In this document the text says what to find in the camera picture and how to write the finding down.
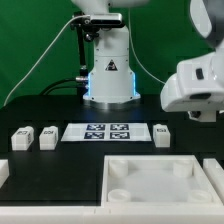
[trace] green backdrop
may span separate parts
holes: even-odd
[[[0,0],[0,106],[77,10],[70,0]],[[113,11],[121,12],[128,22],[127,9]],[[189,0],[151,0],[147,6],[131,10],[137,55],[163,81],[175,73],[179,61],[211,51],[195,32],[188,11]],[[86,44],[86,53],[91,69],[92,44]],[[130,57],[137,74],[137,90],[159,94],[162,85],[141,70],[132,52]],[[76,32],[68,28],[11,99],[38,94],[52,82],[77,75],[78,70]],[[74,94],[67,90],[54,92],[62,93]]]

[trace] white paper sheet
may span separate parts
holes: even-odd
[[[146,123],[68,124],[61,141],[151,141],[151,136]]]

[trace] black tabletop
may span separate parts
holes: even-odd
[[[147,123],[171,133],[170,148],[154,142],[61,142],[68,123]],[[35,140],[28,151],[12,151],[11,136],[32,126]],[[44,127],[57,126],[55,151],[40,151]],[[24,96],[0,110],[0,159],[8,159],[10,177],[0,189],[0,206],[100,206],[105,155],[195,155],[224,160],[224,118],[198,123],[187,113],[165,113],[157,95],[143,96],[141,105],[121,111],[83,106],[76,96]]]

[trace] white cable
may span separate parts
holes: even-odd
[[[48,46],[48,48],[44,51],[44,53],[40,56],[40,58],[37,60],[37,62],[33,65],[33,67],[30,69],[30,71],[24,76],[24,78],[19,81],[16,86],[11,90],[11,92],[8,94],[8,96],[5,99],[4,102],[4,106],[8,103],[11,95],[16,91],[16,89],[29,77],[29,75],[33,72],[33,70],[37,67],[37,65],[42,61],[42,59],[44,58],[44,56],[47,54],[47,52],[51,49],[51,47],[55,44],[55,42],[58,40],[58,38],[61,36],[61,34],[64,32],[64,30],[67,28],[67,26],[80,18],[84,18],[84,17],[88,17],[87,15],[83,15],[83,16],[76,16],[73,17],[72,19],[70,19],[65,25],[64,27],[61,29],[61,31],[58,33],[58,35],[54,38],[54,40],[51,42],[51,44]]]
[[[156,81],[162,83],[165,85],[165,82],[161,81],[160,79],[156,78],[154,75],[152,75],[143,65],[142,63],[139,61],[138,56],[136,55],[135,49],[134,49],[134,45],[133,45],[133,40],[132,40],[132,32],[131,32],[131,15],[130,15],[130,9],[128,11],[128,20],[129,20],[129,35],[130,35],[130,44],[131,44],[131,49],[133,52],[133,55],[136,59],[136,61],[138,62],[139,66],[149,75],[151,76],[153,79],[155,79]]]

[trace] small white block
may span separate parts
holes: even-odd
[[[9,177],[8,160],[0,160],[0,188]]]
[[[19,128],[11,137],[13,151],[26,151],[34,140],[32,127]]]
[[[153,126],[153,139],[157,148],[170,147],[170,132],[166,125]]]
[[[55,126],[44,128],[39,139],[40,150],[54,150],[58,142],[58,128]]]

